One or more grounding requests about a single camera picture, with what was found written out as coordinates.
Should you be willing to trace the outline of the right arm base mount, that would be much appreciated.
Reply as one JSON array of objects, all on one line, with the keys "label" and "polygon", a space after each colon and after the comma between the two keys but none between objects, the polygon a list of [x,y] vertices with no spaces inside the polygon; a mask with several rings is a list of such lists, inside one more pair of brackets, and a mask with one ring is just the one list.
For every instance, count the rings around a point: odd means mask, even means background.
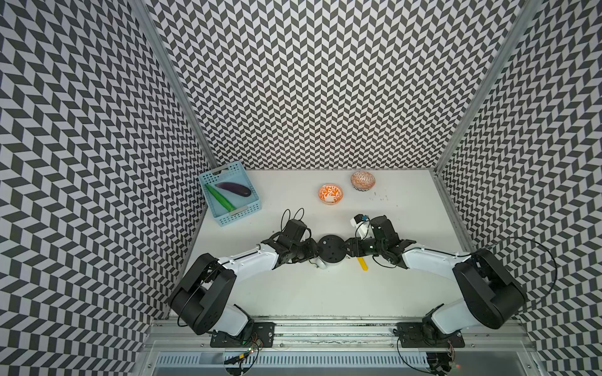
[{"label": "right arm base mount", "polygon": [[431,324],[400,322],[393,334],[403,348],[462,349],[466,346],[461,331],[442,334]]}]

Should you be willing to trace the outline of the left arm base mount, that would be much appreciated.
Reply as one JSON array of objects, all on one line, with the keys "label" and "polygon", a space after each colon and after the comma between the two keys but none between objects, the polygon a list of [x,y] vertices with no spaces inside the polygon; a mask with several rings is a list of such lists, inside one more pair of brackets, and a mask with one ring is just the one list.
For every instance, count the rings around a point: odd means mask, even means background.
[{"label": "left arm base mount", "polygon": [[236,336],[223,331],[214,331],[210,347],[230,349],[259,346],[260,348],[271,348],[274,343],[275,328],[274,322],[252,321],[246,324]]}]

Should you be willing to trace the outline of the white twin-bell alarm clock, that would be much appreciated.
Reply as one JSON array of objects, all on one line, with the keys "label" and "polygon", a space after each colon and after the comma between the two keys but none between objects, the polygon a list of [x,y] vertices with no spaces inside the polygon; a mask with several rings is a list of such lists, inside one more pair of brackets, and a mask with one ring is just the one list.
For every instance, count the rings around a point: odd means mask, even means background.
[{"label": "white twin-bell alarm clock", "polygon": [[326,235],[317,242],[318,255],[310,263],[319,269],[339,265],[347,257],[345,241],[337,235]]}]

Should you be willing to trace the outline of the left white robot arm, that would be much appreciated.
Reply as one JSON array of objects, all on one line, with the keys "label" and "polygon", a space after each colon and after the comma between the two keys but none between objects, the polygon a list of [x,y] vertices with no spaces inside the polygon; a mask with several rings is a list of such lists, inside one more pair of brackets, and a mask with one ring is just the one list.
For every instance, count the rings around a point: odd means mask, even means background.
[{"label": "left white robot arm", "polygon": [[305,263],[318,256],[311,230],[290,219],[283,230],[238,255],[200,255],[168,298],[179,325],[197,335],[216,332],[241,342],[252,336],[254,320],[238,305],[228,303],[235,285],[281,266]]}]

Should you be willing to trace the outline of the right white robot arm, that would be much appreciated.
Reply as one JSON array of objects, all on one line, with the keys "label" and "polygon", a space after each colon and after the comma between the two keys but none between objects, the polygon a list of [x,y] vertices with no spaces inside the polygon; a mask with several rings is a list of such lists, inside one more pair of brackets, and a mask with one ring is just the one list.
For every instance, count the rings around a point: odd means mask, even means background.
[{"label": "right white robot arm", "polygon": [[528,301],[525,289],[488,250],[461,255],[427,248],[400,238],[386,216],[358,214],[351,226],[354,236],[345,241],[350,257],[379,257],[390,269],[426,272],[459,288],[461,299],[440,303],[423,317],[419,329],[428,342],[479,324],[499,329]]}]

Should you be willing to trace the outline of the yellow handled screwdriver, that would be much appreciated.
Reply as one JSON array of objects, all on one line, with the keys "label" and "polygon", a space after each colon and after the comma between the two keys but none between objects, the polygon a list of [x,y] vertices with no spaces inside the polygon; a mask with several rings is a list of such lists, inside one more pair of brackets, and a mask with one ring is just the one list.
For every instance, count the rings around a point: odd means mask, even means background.
[{"label": "yellow handled screwdriver", "polygon": [[364,260],[363,257],[358,257],[357,261],[359,262],[359,264],[360,264],[360,266],[361,266],[361,268],[362,268],[363,271],[368,271],[368,265],[367,265],[367,263],[366,263],[366,261]]}]

